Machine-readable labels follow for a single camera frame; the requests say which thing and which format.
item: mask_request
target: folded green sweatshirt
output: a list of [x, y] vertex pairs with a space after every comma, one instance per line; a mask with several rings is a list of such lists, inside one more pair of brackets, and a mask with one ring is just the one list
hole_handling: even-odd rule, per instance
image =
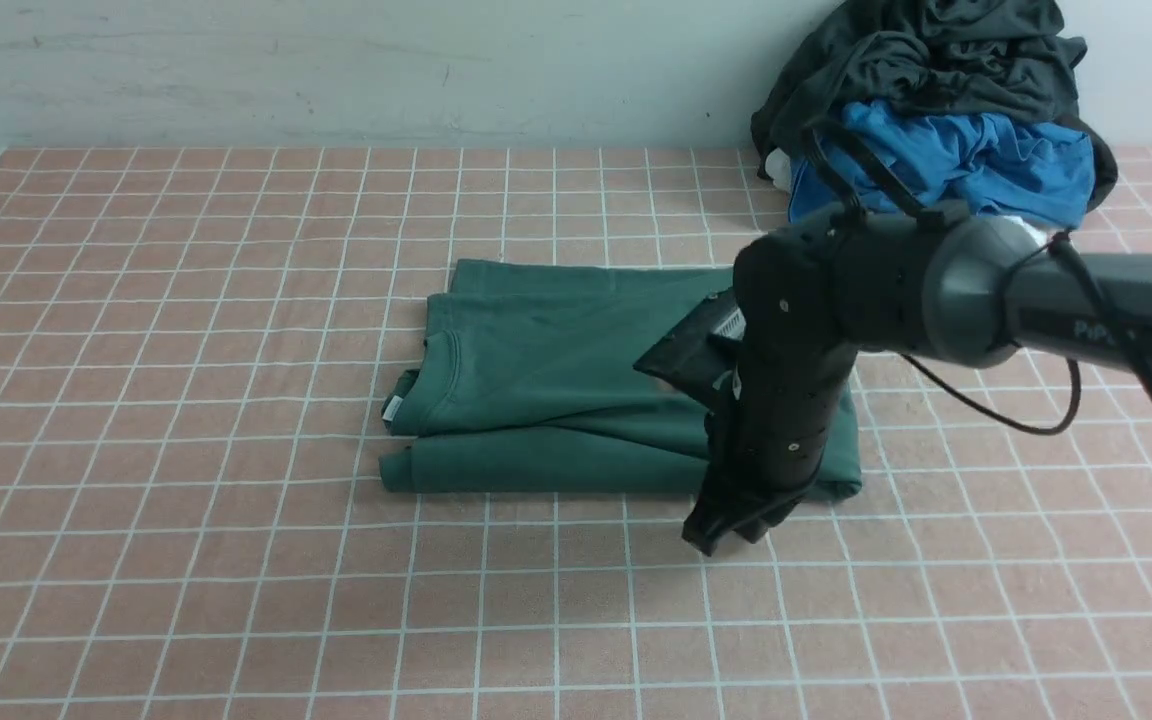
[[[704, 407], [634, 362], [732, 270], [604, 270], [461, 260], [429, 300], [425, 359], [385, 402], [411, 447], [381, 458], [396, 492], [695, 493]], [[810, 500], [861, 491], [844, 395]]]

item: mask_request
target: table surface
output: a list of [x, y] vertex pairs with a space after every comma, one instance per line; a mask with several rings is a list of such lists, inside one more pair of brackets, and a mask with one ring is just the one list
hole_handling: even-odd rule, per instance
[[[1076, 242], [1152, 252], [1152, 147]], [[460, 258], [730, 263], [746, 151], [0, 158], [0, 719], [1152, 719], [1152, 409], [1010, 433], [892, 356], [865, 488], [702, 561], [685, 498], [393, 497]], [[1059, 359], [943, 369], [1030, 420]]]

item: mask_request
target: white wall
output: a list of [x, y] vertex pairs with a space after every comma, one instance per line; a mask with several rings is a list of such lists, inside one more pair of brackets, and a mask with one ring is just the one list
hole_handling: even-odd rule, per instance
[[[836, 0], [0, 0], [0, 145], [721, 145]], [[1152, 1], [1064, 0], [1152, 142]]]

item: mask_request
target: robotic arm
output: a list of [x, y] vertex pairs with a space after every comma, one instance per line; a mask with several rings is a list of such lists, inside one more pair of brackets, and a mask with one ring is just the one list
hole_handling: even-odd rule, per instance
[[[794, 510], [861, 351], [988, 367], [1030, 347], [1152, 369], [1152, 255], [1062, 259], [1020, 225], [961, 204], [908, 215], [842, 210], [745, 247], [732, 289], [635, 364], [708, 408], [708, 470], [684, 526], [707, 555], [729, 532], [758, 541]], [[1070, 272], [1071, 262], [1087, 273]], [[1121, 327], [1089, 296], [1097, 286]], [[1115, 342], [1124, 329], [1132, 347]]]

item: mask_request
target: black cable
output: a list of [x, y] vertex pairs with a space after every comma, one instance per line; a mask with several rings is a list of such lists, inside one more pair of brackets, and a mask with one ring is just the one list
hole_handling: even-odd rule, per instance
[[[905, 183], [902, 183], [900, 177], [896, 177], [896, 174], [887, 168], [887, 165], [882, 165], [882, 160], [879, 160], [878, 156], [874, 156], [874, 151], [870, 150], [856, 132], [851, 132], [850, 129], [847, 129], [838, 120], [823, 115], [809, 122], [804, 129], [803, 143], [806, 147], [808, 160], [813, 165], [824, 183], [835, 192], [840, 200], [844, 202], [844, 205], [849, 209], [849, 213], [851, 213], [852, 204], [859, 204], [861, 197], [856, 195], [850, 184], [847, 184], [846, 179], [842, 179], [838, 174], [838, 170], [831, 167], [829, 161], [820, 149], [820, 142], [817, 139], [818, 131], [826, 136], [827, 141], [835, 143], [838, 149], [844, 151], [849, 158], [855, 160], [861, 166], [861, 169], [867, 174], [870, 181], [878, 185], [878, 190], [881, 190], [882, 195], [890, 197], [890, 200], [895, 202], [897, 209], [904, 211], [907, 215], [918, 217], [924, 210], [927, 210], [922, 202], [918, 202], [918, 197], [915, 197], [914, 192], [910, 192]], [[1000, 283], [998, 296], [1001, 297], [1005, 295], [1007, 286], [1009, 286], [1011, 278], [1015, 276], [1016, 270], [1021, 265], [1037, 258], [1038, 255], [1043, 255], [1051, 245], [1052, 243], [1048, 242], [1047, 245], [1039, 247], [1038, 250], [1033, 251], [1025, 259], [1011, 265], [1011, 268], [1007, 272], [1005, 279], [1002, 279], [1002, 283]], [[1052, 427], [1045, 429], [1039, 427], [1039, 425], [1028, 425], [1021, 423], [1021, 420], [1007, 418], [1006, 415], [999, 414], [998, 410], [990, 409], [963, 395], [963, 392], [943, 381], [940, 376], [932, 372], [931, 367], [919, 363], [914, 356], [901, 355], [901, 357], [905, 363], [914, 365], [914, 369], [923, 373], [930, 381], [935, 382], [937, 387], [947, 392], [950, 397], [955, 397], [961, 404], [968, 406], [978, 414], [986, 416], [986, 418], [998, 420], [998, 423], [1002, 423], [1009, 429], [1020, 430], [1020, 432], [1032, 435], [1058, 435], [1069, 429], [1074, 424], [1075, 418], [1078, 418], [1078, 409], [1083, 401], [1083, 373], [1078, 369], [1078, 363], [1074, 359], [1066, 361], [1069, 365], [1069, 407], [1064, 410], [1064, 418], [1061, 418]]]
[[1100, 283], [1096, 281], [1091, 270], [1083, 263], [1078, 251], [1074, 250], [1074, 245], [1069, 242], [1069, 233], [1059, 233], [1056, 241], [1051, 245], [1052, 258], [1055, 258], [1058, 263], [1074, 275], [1075, 281], [1078, 281], [1083, 295], [1087, 297], [1089, 304], [1092, 305], [1096, 319], [1100, 320], [1108, 333], [1111, 333], [1111, 340], [1114, 341], [1114, 346], [1119, 348], [1119, 351], [1123, 354], [1123, 359], [1128, 363], [1135, 377], [1137, 377], [1140, 387], [1146, 392], [1149, 401], [1152, 402], [1152, 367], [1149, 365], [1147, 357], [1144, 356], [1144, 353], [1140, 351], [1137, 342], [1135, 342], [1132, 333], [1126, 331], [1119, 311], [1114, 308], [1111, 300], [1105, 296]]
[[835, 195], [842, 199], [844, 194], [838, 191], [835, 182], [827, 179], [827, 174], [838, 177], [838, 183], [841, 183], [846, 189], [846, 195], [856, 196], [856, 191], [847, 181], [838, 174], [838, 170], [829, 167], [828, 161], [824, 159], [824, 153], [820, 154], [819, 164], [812, 159], [813, 152], [810, 150], [819, 150], [820, 142], [817, 139], [817, 134], [824, 136], [826, 141], [832, 142], [838, 150], [846, 152], [849, 158], [851, 158], [856, 164], [861, 166], [864, 170], [865, 177], [869, 177], [874, 184], [878, 185], [878, 190], [882, 190], [882, 195], [886, 195], [888, 199], [893, 202], [902, 211], [910, 217], [918, 217], [925, 206], [922, 202], [918, 202], [918, 197], [914, 196], [914, 192], [905, 187], [904, 182], [901, 182], [900, 177], [896, 177], [896, 173], [893, 173], [887, 165], [882, 164], [882, 160], [874, 156], [874, 151], [865, 145], [864, 141], [856, 132], [850, 131], [847, 127], [838, 120], [829, 118], [829, 115], [820, 115], [804, 126], [803, 129], [803, 143], [809, 150], [808, 160], [812, 164], [812, 167], [817, 170], [820, 179], [826, 181], [826, 184], [831, 190], [835, 191]]
[[1055, 425], [1051, 425], [1051, 427], [1045, 429], [1039, 427], [1039, 425], [1028, 425], [1025, 423], [1021, 423], [1021, 420], [1013, 420], [1009, 416], [999, 414], [998, 410], [991, 410], [986, 406], [980, 406], [979, 402], [963, 395], [963, 392], [952, 387], [949, 382], [942, 381], [941, 378], [938, 378], [937, 373], [933, 373], [931, 367], [927, 365], [923, 365], [909, 355], [901, 355], [901, 357], [904, 357], [905, 363], [914, 365], [915, 370], [918, 370], [919, 373], [927, 377], [930, 381], [935, 382], [937, 387], [947, 392], [950, 397], [954, 397], [954, 400], [957, 400], [961, 404], [970, 407], [970, 409], [987, 416], [987, 418], [992, 420], [1000, 420], [1000, 423], [1007, 425], [1009, 429], [1020, 430], [1020, 432], [1032, 435], [1059, 435], [1074, 424], [1075, 418], [1078, 418], [1078, 409], [1083, 402], [1083, 373], [1082, 370], [1079, 370], [1078, 363], [1075, 363], [1074, 359], [1064, 361], [1064, 364], [1069, 366], [1069, 407], [1064, 410], [1064, 418], [1061, 418]]
[[[914, 194], [909, 191], [905, 183], [902, 183], [900, 179], [882, 165], [882, 161], [874, 156], [874, 152], [865, 145], [864, 141], [856, 132], [851, 132], [847, 129], [844, 124], [838, 122], [833, 118], [818, 118], [808, 123], [803, 131], [804, 145], [808, 150], [808, 160], [813, 165], [823, 179], [838, 198], [844, 203], [849, 214], [852, 213], [855, 205], [859, 205], [861, 197], [856, 194], [855, 188], [851, 188], [849, 183], [846, 182], [838, 170], [829, 167], [824, 151], [820, 149], [820, 142], [817, 138], [817, 132], [823, 132], [828, 141], [835, 143], [838, 149], [844, 151], [852, 160], [861, 166], [861, 169], [867, 174], [870, 181], [878, 185], [879, 190], [887, 195], [888, 199], [896, 204], [897, 209], [904, 211], [907, 215], [918, 218], [925, 210], [922, 202], [918, 202]], [[1117, 310], [1107, 300], [1105, 293], [1101, 291], [1100, 285], [1092, 276], [1091, 270], [1087, 265], [1083, 263], [1083, 259], [1078, 256], [1078, 251], [1074, 250], [1073, 243], [1069, 240], [1068, 232], [1056, 233], [1055, 237], [1047, 242], [1047, 245], [1039, 247], [1038, 250], [1033, 251], [1030, 256], [1020, 260], [1005, 275], [1005, 280], [1000, 283], [1000, 296], [1005, 295], [1007, 285], [1011, 282], [1011, 278], [1015, 275], [1016, 270], [1023, 266], [1025, 263], [1037, 258], [1038, 255], [1047, 252], [1053, 259], [1056, 259], [1061, 266], [1064, 266], [1066, 272], [1074, 275], [1075, 281], [1078, 282], [1079, 288], [1083, 290], [1083, 295], [1087, 297], [1089, 304], [1092, 305], [1097, 320], [1100, 320], [1105, 328], [1111, 333], [1111, 340], [1114, 341], [1114, 346], [1119, 348], [1121, 354], [1123, 354], [1126, 363], [1132, 369], [1137, 381], [1140, 382], [1140, 387], [1144, 388], [1149, 401], [1152, 402], [1152, 367], [1149, 365], [1149, 359], [1140, 351], [1140, 348], [1135, 343], [1132, 334], [1126, 331], [1126, 327], [1121, 319], [1119, 318]], [[1055, 435], [1064, 432], [1067, 429], [1074, 424], [1074, 419], [1078, 416], [1079, 404], [1083, 396], [1083, 377], [1079, 371], [1078, 363], [1075, 359], [1068, 359], [1066, 357], [1064, 363], [1069, 366], [1069, 381], [1070, 381], [1070, 396], [1069, 396], [1069, 409], [1064, 411], [1064, 418], [1061, 418], [1059, 423], [1052, 425], [1049, 429], [1034, 427], [1034, 425], [1028, 425], [1020, 423], [1018, 420], [1013, 420], [1007, 418], [1006, 415], [999, 414], [996, 410], [992, 410], [986, 406], [980, 406], [979, 402], [973, 401], [971, 397], [963, 395], [960, 391], [952, 387], [948, 382], [943, 381], [937, 373], [933, 373], [931, 369], [919, 363], [914, 356], [901, 355], [904, 357], [905, 363], [914, 365], [914, 369], [923, 373], [932, 382], [935, 382], [937, 387], [940, 387], [948, 393], [952, 397], [955, 397], [958, 402], [963, 402], [964, 406], [972, 407], [978, 414], [986, 415], [987, 418], [993, 420], [1000, 420], [1000, 423], [1007, 425], [1009, 429], [1020, 430], [1020, 432], [1036, 434], [1036, 435]]]

